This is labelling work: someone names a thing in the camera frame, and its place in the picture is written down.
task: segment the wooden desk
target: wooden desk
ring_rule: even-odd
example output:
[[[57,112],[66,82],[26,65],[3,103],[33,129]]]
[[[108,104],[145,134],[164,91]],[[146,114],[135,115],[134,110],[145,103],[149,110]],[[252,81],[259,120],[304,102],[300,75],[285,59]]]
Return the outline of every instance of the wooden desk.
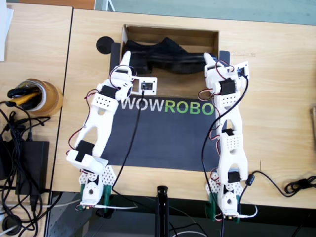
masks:
[[[249,91],[240,106],[249,171],[261,169],[282,187],[316,173],[310,118],[311,103],[316,101],[316,27],[75,9],[53,190],[80,190],[79,171],[66,162],[67,141],[87,116],[83,99],[87,91],[108,78],[110,55],[99,53],[96,42],[102,36],[120,42],[125,23],[220,30],[221,50],[231,52],[231,62],[248,60],[250,64]],[[208,199],[204,174],[184,170],[125,167],[117,190],[155,196],[158,185],[169,187],[170,198]],[[243,201],[316,208],[315,195],[316,190],[304,190],[284,198],[257,175]]]
[[[9,3],[14,9],[12,23],[6,40],[5,62],[0,62],[0,99],[7,100],[6,93],[20,82],[29,79],[49,81],[63,89],[67,50],[70,33],[72,7],[37,4]],[[5,105],[1,109],[9,114]],[[26,115],[18,112],[19,118]],[[54,115],[45,127],[33,130],[33,140],[49,141],[49,158],[46,188],[50,189],[55,157],[57,131],[60,112]],[[1,131],[6,125],[1,118]],[[10,195],[8,201],[17,201],[16,195]],[[48,194],[42,195],[48,202]],[[14,213],[21,219],[27,219],[21,208]],[[39,235],[44,235],[45,218],[39,222]],[[33,236],[34,232],[25,232],[23,236]]]

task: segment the black cord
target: black cord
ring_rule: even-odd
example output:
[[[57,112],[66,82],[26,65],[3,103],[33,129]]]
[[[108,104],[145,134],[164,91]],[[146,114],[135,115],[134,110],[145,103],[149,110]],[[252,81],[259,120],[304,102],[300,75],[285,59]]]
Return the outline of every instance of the black cord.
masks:
[[[312,212],[310,212],[308,214],[307,217],[305,217],[304,221],[302,222],[302,224],[300,226],[297,227],[297,229],[294,231],[294,233],[292,234],[292,237],[295,237],[297,235],[297,233],[300,231],[300,229],[303,227],[304,223],[309,219],[309,217],[311,216]]]
[[[32,213],[33,213],[33,217],[34,217],[34,219],[35,219],[35,218],[36,218],[36,213],[35,213],[35,211],[32,211]],[[39,224],[38,224],[37,221],[35,221],[35,234],[34,234],[34,237],[36,237],[36,236],[38,235],[38,232],[39,232]]]
[[[176,229],[174,228],[173,224],[171,224],[171,222],[169,222],[169,224],[171,225],[171,230],[174,231],[174,234],[176,235],[176,237],[178,237],[178,233],[176,232]]]
[[[2,110],[0,110],[0,113],[3,115],[3,117],[5,118],[5,120],[7,122],[7,126],[4,127],[1,135],[3,135],[3,133],[5,131],[10,131],[10,134],[12,137],[12,142],[14,144],[14,149],[11,152],[5,146],[3,141],[1,141],[1,144],[0,144],[1,147],[5,147],[6,152],[8,154],[8,157],[11,159],[11,162],[12,162],[12,169],[11,169],[9,176],[6,179],[4,186],[3,186],[3,189],[1,191],[1,201],[2,201],[2,206],[3,206],[3,210],[4,210],[4,213],[2,213],[2,214],[7,214],[12,219],[16,220],[12,210],[15,209],[16,207],[20,206],[25,211],[25,213],[27,214],[29,219],[27,221],[16,220],[16,222],[23,229],[23,232],[25,230],[35,231],[36,232],[35,236],[36,236],[37,232],[38,232],[38,230],[36,231],[36,229],[38,228],[38,227],[36,227],[36,225],[37,225],[37,221],[42,216],[42,204],[43,204],[42,198],[41,198],[41,195],[40,195],[40,192],[38,191],[38,189],[35,188],[37,194],[30,197],[33,218],[31,217],[29,211],[24,207],[24,205],[22,203],[30,195],[26,195],[25,197],[23,197],[21,199],[20,195],[18,194],[17,195],[18,204],[13,206],[12,208],[8,208],[8,206],[5,204],[5,202],[6,202],[7,197],[9,196],[10,191],[14,189],[12,184],[13,184],[13,180],[14,180],[16,172],[19,172],[22,176],[25,176],[25,179],[27,180],[26,183],[29,186],[30,192],[31,192],[32,185],[34,187],[37,187],[35,181],[32,179],[30,174],[27,172],[27,170],[25,170],[24,166],[20,162],[20,157],[21,157],[21,150],[20,150],[21,148],[20,147],[21,147],[21,142],[23,141],[22,137],[23,137],[24,132],[29,130],[29,135],[28,135],[27,140],[31,141],[32,140],[32,132],[31,132],[32,128],[35,126],[38,126],[38,125],[44,126],[44,123],[46,121],[48,121],[50,119],[50,117],[31,118],[27,111],[23,110],[22,108],[17,107],[16,104],[9,103],[9,105],[10,105],[10,107],[16,107],[16,108],[22,110],[23,112],[25,112],[28,115],[28,118],[14,121],[14,116],[16,114],[15,112],[11,112],[10,119],[8,119],[8,117],[5,115],[5,113]],[[33,120],[33,119],[38,121],[38,123],[32,125],[31,120]],[[26,129],[24,129],[25,127],[22,124],[26,123],[26,122],[29,122],[30,126]],[[36,206],[37,206],[38,200],[39,200],[39,211],[38,211],[38,214],[36,215]]]
[[[174,228],[173,230],[180,230],[180,229],[184,229],[184,228],[187,228],[187,227],[190,227],[190,226],[198,226],[201,231],[208,237],[207,233],[205,232],[205,230],[202,228],[202,226],[199,224],[199,223],[192,223],[192,224],[189,224],[189,225],[186,225],[186,226],[181,226],[181,227],[177,227],[177,228]]]
[[[245,190],[247,189],[248,186],[252,185],[252,182],[254,181],[254,174],[255,173],[259,173],[262,174],[263,176],[265,176],[267,179],[270,180],[270,182],[276,187],[276,189],[279,191],[279,193],[286,197],[286,198],[290,198],[294,195],[296,195],[300,190],[302,189],[307,189],[307,188],[316,188],[316,183],[312,183],[313,181],[316,180],[316,176],[311,176],[308,179],[301,179],[298,181],[294,181],[291,183],[288,183],[285,188],[284,188],[284,192],[278,187],[278,185],[264,172],[260,171],[260,170],[255,170],[253,171],[249,176],[248,179],[246,181],[246,186],[243,189],[240,198],[239,198],[239,206],[240,206],[240,202],[241,202],[241,198],[245,192]]]
[[[121,175],[121,173],[122,173],[122,171],[123,171],[123,169],[124,169],[124,166],[125,166],[125,163],[126,163],[126,161],[127,161],[127,158],[128,158],[128,156],[129,156],[129,153],[130,153],[130,151],[132,150],[132,146],[133,146],[133,143],[134,143],[134,138],[135,138],[136,131],[137,131],[137,127],[138,127],[140,112],[141,112],[141,108],[142,108],[142,102],[143,102],[143,99],[144,99],[144,93],[145,93],[145,91],[142,92],[142,97],[141,97],[141,100],[140,100],[140,103],[139,103],[139,109],[138,109],[136,124],[135,124],[135,128],[134,128],[134,131],[133,131],[132,139],[131,139],[131,141],[130,141],[127,154],[126,154],[126,156],[125,156],[125,158],[124,158],[124,161],[123,161],[123,164],[122,164],[122,166],[121,166],[121,168],[120,168],[120,170],[119,170],[118,176],[117,176],[117,178],[115,179],[115,181],[114,181],[114,183],[113,183],[113,185],[112,185],[112,191],[113,191],[114,193],[120,195],[120,196],[122,196],[122,195],[119,194],[119,193],[114,189],[114,186],[115,186],[115,184],[118,182],[119,177],[120,177],[120,175]]]
[[[242,76],[246,79],[246,82],[247,82],[243,94],[240,96],[240,98],[236,101],[236,103],[235,103],[233,106],[231,106],[226,112],[224,112],[223,114],[221,114],[219,117],[217,117],[217,118],[214,120],[214,122],[212,123],[212,125],[210,126],[210,128],[209,128],[209,130],[208,130],[208,132],[207,132],[207,134],[206,134],[206,137],[205,137],[205,140],[204,140],[204,143],[203,143],[203,146],[202,146],[202,152],[201,152],[201,161],[202,161],[203,170],[204,170],[204,175],[205,175],[205,179],[206,179],[206,182],[207,182],[207,185],[208,185],[210,194],[212,195],[212,198],[213,198],[213,200],[215,201],[216,206],[220,209],[220,212],[221,212],[221,214],[222,214],[222,231],[221,231],[221,237],[224,236],[224,220],[225,220],[225,218],[224,218],[224,213],[223,213],[223,211],[221,210],[221,208],[219,207],[219,205],[218,205],[218,203],[217,203],[217,200],[215,199],[215,196],[214,196],[214,194],[213,194],[213,192],[212,192],[212,190],[211,190],[211,185],[210,185],[210,183],[209,183],[209,181],[208,181],[208,177],[207,177],[207,173],[206,173],[206,168],[205,168],[205,163],[204,163],[204,150],[205,150],[206,142],[207,142],[207,140],[208,140],[209,133],[212,131],[212,129],[213,129],[214,125],[216,124],[216,122],[217,122],[218,120],[220,120],[223,116],[225,116],[226,114],[228,114],[230,111],[232,111],[233,108],[235,108],[235,107],[240,103],[240,101],[243,99],[243,97],[245,96],[245,94],[246,94],[246,92],[247,92],[247,90],[248,90],[249,81],[248,81],[247,76],[245,76],[245,75],[242,75]]]
[[[56,201],[45,211],[43,212],[43,214],[40,217],[34,218],[34,221],[38,222],[41,218],[43,218],[48,212],[51,211],[51,209],[59,202],[61,196],[62,196],[63,192],[59,193],[58,198],[56,199]],[[22,234],[24,233],[25,229],[23,231],[20,232],[19,237],[22,236]]]

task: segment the paper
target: paper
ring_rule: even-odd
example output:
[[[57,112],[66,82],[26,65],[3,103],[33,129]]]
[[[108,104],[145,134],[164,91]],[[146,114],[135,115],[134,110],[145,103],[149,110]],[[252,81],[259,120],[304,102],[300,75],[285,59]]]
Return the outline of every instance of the paper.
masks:
[[[6,0],[0,0],[0,62],[4,61],[5,39],[8,35],[14,10],[6,7]]]

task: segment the power adapter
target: power adapter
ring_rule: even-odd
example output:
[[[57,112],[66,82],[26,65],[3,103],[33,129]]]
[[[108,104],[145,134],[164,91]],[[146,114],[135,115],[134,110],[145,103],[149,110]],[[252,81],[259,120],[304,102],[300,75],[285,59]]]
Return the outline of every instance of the power adapter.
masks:
[[[48,161],[49,142],[23,141],[21,142],[20,162],[33,180],[29,186],[29,180],[20,171],[17,173],[17,182],[15,194],[20,195],[38,195],[44,193],[46,184],[47,161]]]

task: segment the tape roll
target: tape roll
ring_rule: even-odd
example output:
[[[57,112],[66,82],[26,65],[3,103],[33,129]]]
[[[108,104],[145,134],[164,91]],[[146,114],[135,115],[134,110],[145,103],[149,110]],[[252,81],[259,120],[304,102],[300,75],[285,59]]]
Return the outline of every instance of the tape roll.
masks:
[[[41,91],[41,101],[31,110],[28,110],[35,116],[52,116],[56,114],[63,105],[63,94],[61,90],[47,81],[37,79],[27,79],[18,85],[18,87],[38,87]]]

